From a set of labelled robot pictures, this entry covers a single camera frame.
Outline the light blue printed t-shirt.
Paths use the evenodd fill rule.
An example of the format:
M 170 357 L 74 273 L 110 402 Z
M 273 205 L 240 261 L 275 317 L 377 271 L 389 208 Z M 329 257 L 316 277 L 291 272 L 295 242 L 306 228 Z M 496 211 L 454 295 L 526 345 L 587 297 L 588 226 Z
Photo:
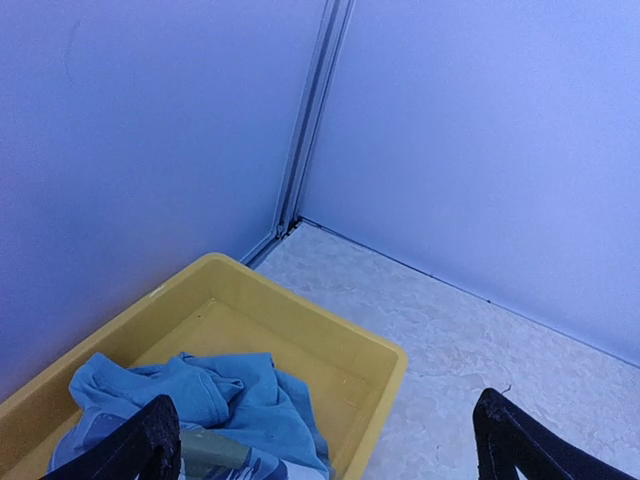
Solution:
M 268 353 L 197 357 L 126 369 L 102 353 L 74 374 L 79 422 L 55 447 L 50 471 L 95 447 L 159 395 L 179 419 L 182 479 L 329 479 L 334 469 L 306 383 Z

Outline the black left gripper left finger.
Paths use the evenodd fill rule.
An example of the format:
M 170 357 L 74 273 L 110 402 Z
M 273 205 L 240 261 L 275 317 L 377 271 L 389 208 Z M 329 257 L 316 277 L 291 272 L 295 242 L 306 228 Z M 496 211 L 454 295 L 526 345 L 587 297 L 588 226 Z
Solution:
M 177 479 L 180 426 L 171 398 L 158 395 L 95 447 L 47 479 Z

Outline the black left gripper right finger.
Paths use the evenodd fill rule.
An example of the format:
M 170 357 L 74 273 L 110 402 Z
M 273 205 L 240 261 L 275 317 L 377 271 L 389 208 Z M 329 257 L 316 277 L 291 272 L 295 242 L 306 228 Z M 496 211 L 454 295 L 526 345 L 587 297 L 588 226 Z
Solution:
M 493 388 L 472 414 L 480 479 L 629 479 L 564 441 Z

